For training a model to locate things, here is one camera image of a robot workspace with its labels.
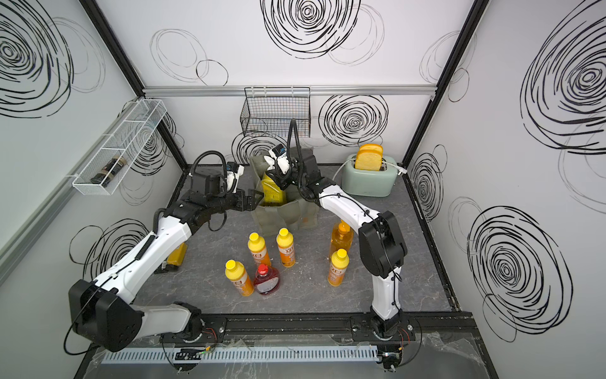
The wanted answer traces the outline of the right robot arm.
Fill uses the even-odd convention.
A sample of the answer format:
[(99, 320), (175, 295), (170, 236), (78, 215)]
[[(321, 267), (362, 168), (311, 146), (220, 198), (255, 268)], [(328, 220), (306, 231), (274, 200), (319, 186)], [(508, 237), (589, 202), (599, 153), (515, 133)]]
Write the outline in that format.
[(382, 340), (396, 333), (402, 309), (399, 281), (407, 247), (395, 215), (380, 213), (355, 200), (332, 179), (323, 176), (312, 153), (279, 144), (264, 158), (268, 177), (282, 189), (295, 186), (301, 197), (330, 211), (358, 235), (360, 259), (372, 275), (371, 325)]

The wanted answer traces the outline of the green fabric shopping bag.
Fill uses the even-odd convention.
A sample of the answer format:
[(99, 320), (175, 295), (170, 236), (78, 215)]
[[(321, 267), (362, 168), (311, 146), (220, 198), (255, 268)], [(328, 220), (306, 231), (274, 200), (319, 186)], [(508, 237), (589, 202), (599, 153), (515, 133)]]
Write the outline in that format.
[[(250, 167), (253, 169), (253, 185), (255, 190), (262, 191), (262, 175), (268, 169), (264, 156), (269, 155), (269, 148), (261, 148), (257, 155), (249, 156)], [(318, 226), (320, 207), (305, 201), (296, 186), (286, 189), (287, 202), (283, 205), (266, 205), (261, 202), (252, 212), (257, 229), (263, 237), (278, 235), (281, 228), (291, 232), (313, 229)]]

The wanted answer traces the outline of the yellow object behind left arm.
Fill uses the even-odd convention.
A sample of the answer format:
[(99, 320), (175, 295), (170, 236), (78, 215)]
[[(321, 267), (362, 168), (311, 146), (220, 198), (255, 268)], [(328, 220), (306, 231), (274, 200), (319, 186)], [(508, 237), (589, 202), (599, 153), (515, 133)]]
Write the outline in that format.
[(187, 244), (182, 243), (177, 249), (175, 249), (165, 261), (154, 271), (155, 274), (172, 273), (179, 270), (181, 267), (187, 251)]

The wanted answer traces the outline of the yellow pump soap bottle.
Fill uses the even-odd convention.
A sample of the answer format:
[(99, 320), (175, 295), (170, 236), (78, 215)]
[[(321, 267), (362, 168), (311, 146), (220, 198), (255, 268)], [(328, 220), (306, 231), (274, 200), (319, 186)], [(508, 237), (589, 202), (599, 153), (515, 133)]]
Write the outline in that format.
[(281, 189), (267, 174), (263, 175), (260, 183), (264, 193), (264, 206), (281, 206), (287, 203), (286, 191)]

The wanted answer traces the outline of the orange pump soap bottle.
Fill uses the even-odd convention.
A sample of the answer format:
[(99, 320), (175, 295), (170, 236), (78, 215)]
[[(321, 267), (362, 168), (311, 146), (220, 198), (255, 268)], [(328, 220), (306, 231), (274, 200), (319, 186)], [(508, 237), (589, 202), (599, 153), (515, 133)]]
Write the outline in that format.
[(332, 230), (331, 244), (328, 257), (340, 249), (344, 249), (347, 253), (350, 252), (355, 233), (345, 221), (339, 221)]

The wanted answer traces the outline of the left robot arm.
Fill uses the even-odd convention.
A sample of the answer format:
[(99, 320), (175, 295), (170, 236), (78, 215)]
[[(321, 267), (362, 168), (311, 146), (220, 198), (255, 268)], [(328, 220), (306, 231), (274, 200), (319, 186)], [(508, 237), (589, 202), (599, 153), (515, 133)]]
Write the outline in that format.
[(151, 232), (125, 257), (94, 280), (79, 280), (69, 289), (69, 330), (110, 352), (146, 336), (175, 334), (186, 343), (198, 341), (205, 329), (200, 309), (183, 302), (135, 306), (133, 301), (160, 264), (213, 215), (251, 212), (263, 197), (255, 189), (238, 188), (236, 181), (224, 192), (192, 185), (168, 208), (156, 211)]

